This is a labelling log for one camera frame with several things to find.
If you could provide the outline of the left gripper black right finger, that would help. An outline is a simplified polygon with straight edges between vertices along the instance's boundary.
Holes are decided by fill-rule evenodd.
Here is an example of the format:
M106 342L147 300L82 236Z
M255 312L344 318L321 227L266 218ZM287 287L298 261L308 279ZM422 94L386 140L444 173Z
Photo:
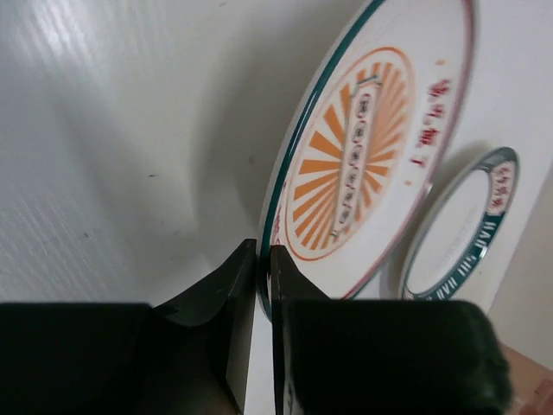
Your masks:
M336 300L270 251L279 414L503 414L509 365L464 301Z

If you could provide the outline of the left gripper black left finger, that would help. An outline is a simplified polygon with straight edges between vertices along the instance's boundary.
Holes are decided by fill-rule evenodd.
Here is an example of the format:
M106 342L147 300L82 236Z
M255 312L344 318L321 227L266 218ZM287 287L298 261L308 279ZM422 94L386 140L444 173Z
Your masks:
M4 414L240 414L256 243L166 303L3 303Z

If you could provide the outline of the white plate orange sunburst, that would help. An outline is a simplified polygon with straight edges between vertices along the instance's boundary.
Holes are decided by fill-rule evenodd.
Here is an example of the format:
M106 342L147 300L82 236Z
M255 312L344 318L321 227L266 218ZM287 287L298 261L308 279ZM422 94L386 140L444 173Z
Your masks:
M278 154L259 227L325 295L372 283L431 190L474 65L475 1L366 1L317 69Z

